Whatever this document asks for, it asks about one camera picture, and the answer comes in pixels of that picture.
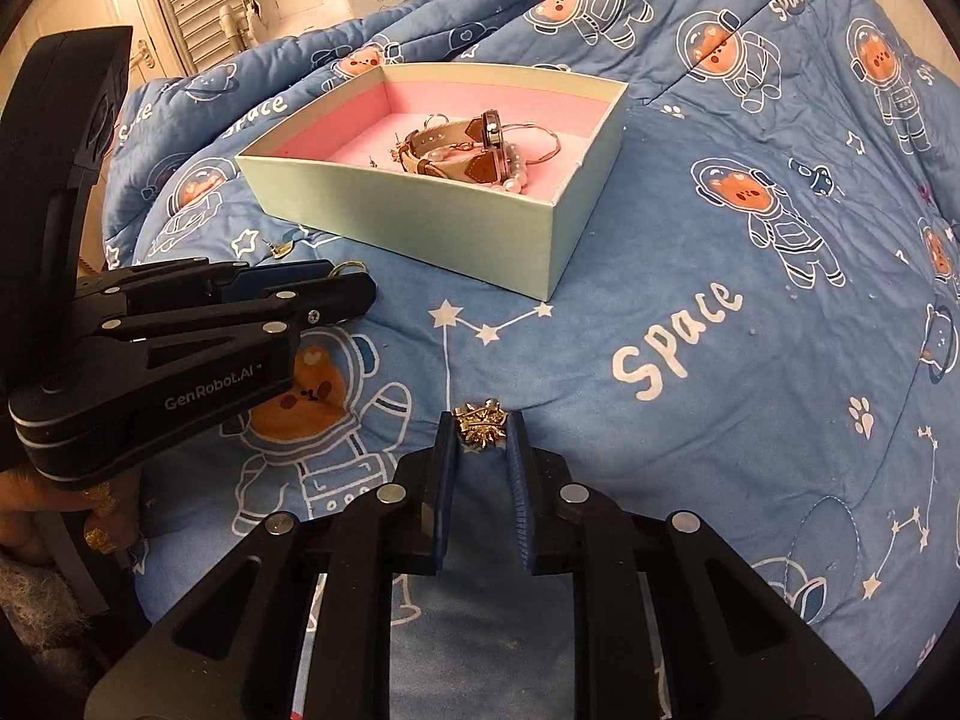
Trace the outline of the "left hand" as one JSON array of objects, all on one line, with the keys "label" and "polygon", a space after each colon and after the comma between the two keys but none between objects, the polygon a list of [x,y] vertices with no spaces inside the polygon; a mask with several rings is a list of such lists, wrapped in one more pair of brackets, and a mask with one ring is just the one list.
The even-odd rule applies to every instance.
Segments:
[{"label": "left hand", "polygon": [[80,512],[85,517],[83,538],[92,550],[127,550],[139,541],[139,488],[139,468],[84,491],[57,488],[31,465],[11,468],[2,473],[2,550],[20,562],[49,562],[36,523],[41,512]]}]

